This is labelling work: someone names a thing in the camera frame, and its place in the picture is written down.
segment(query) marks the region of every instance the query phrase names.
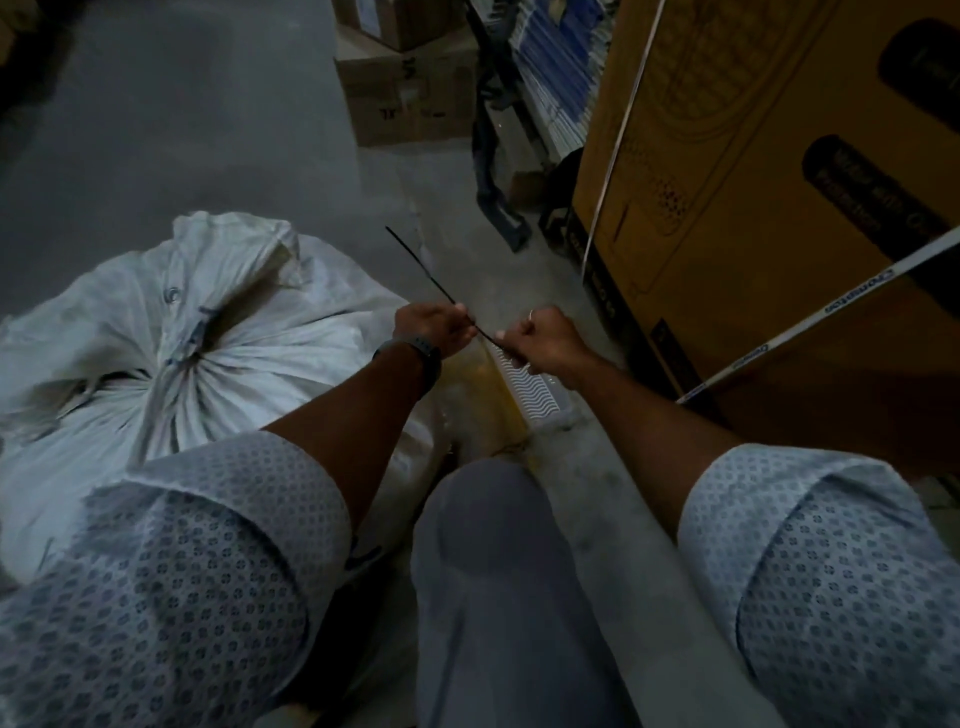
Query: sleeve cuff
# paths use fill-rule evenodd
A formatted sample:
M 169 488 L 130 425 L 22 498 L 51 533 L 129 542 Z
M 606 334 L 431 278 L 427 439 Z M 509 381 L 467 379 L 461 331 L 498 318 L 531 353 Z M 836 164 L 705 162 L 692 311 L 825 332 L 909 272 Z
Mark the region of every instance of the sleeve cuff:
M 125 479 L 206 498 L 262 531 L 306 601 L 313 642 L 352 538 L 347 505 L 319 463 L 261 431 L 158 458 Z
M 817 483 L 854 467 L 892 470 L 845 452 L 741 445 L 717 458 L 693 486 L 680 518 L 678 547 L 734 647 L 740 601 L 780 527 Z

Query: black watch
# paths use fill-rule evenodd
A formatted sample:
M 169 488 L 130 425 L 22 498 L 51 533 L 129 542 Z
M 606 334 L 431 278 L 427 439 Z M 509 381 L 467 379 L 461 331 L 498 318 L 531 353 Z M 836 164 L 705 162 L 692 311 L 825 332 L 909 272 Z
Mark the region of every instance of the black watch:
M 440 378 L 440 370 L 443 368 L 443 358 L 440 356 L 440 350 L 422 336 L 395 336 L 390 341 L 381 344 L 379 349 L 373 353 L 373 358 L 376 359 L 380 352 L 393 344 L 409 344 L 420 355 L 423 362 L 423 391 L 420 393 L 422 399 L 423 395 L 433 389 L 433 385 Z

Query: leg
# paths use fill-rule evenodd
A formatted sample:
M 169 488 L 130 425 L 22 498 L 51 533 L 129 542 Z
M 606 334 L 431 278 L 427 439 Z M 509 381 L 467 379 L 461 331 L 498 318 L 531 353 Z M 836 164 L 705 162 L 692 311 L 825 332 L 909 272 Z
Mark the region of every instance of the leg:
M 420 728 L 639 726 L 546 494 L 498 460 L 448 476 L 414 532 Z

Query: person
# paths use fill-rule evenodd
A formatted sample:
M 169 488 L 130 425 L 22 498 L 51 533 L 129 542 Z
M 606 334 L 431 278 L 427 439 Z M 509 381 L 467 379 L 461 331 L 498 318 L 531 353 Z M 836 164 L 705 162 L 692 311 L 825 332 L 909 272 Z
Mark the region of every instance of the person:
M 68 554 L 0 604 L 5 724 L 251 724 L 308 652 L 439 359 L 476 333 L 462 306 L 403 307 L 395 339 L 340 386 L 97 491 Z M 745 444 L 633 382 L 557 308 L 499 340 L 582 395 L 787 722 L 960 720 L 960 571 L 892 468 Z M 639 725 L 522 468 L 445 478 L 412 573 L 418 725 Z

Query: concrete floor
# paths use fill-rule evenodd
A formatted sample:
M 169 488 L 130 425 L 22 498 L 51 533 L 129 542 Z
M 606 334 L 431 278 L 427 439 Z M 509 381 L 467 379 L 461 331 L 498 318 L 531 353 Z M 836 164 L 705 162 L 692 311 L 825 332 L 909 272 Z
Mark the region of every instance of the concrete floor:
M 558 303 L 614 355 L 573 267 L 536 239 L 512 254 L 480 214 L 466 140 L 356 149 L 325 0 L 91 0 L 69 36 L 43 98 L 0 120 L 0 315 L 153 247 L 178 214 L 245 210 L 319 235 L 408 299 L 435 292 L 383 226 L 421 235 L 484 328 Z M 644 724 L 780 725 L 578 406 L 576 427 L 529 454 Z M 360 681 L 351 725 L 413 722 L 403 571 L 391 599 L 404 657 L 389 680 Z

